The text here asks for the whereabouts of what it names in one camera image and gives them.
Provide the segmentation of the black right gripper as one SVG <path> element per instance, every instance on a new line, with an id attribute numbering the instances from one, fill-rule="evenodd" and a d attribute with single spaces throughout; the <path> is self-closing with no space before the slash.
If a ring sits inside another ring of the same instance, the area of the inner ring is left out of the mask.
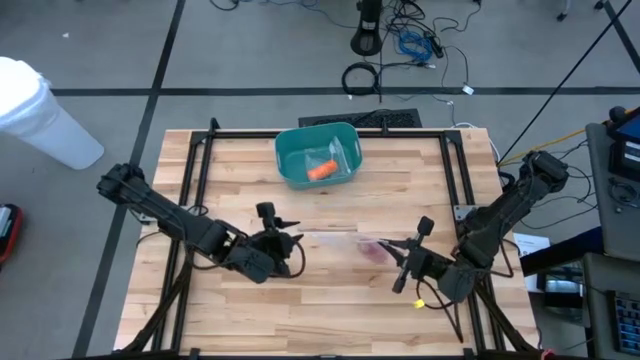
<path id="1" fill-rule="evenodd" d="M 450 265 L 449 259 L 422 246 L 424 238 L 431 234 L 434 225 L 435 222 L 432 219 L 423 216 L 417 225 L 415 237 L 405 240 L 381 240 L 387 245 L 386 251 L 400 267 L 400 273 L 392 287 L 394 293 L 399 294 L 403 291 L 408 276 L 416 280 L 424 276 L 438 280 Z M 392 246 L 407 250 L 408 253 L 403 255 Z"/>

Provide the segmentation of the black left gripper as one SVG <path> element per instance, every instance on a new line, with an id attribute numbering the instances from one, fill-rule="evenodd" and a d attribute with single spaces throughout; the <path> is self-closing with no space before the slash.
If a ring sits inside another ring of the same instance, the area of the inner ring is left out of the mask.
<path id="1" fill-rule="evenodd" d="M 278 217 L 271 202 L 258 203 L 256 210 L 264 229 L 234 245 L 224 267 L 257 284 L 264 283 L 268 278 L 298 277 L 300 272 L 292 273 L 287 260 L 294 248 L 300 247 L 304 235 L 290 235 L 284 229 L 298 225 L 299 221 L 286 221 Z"/>

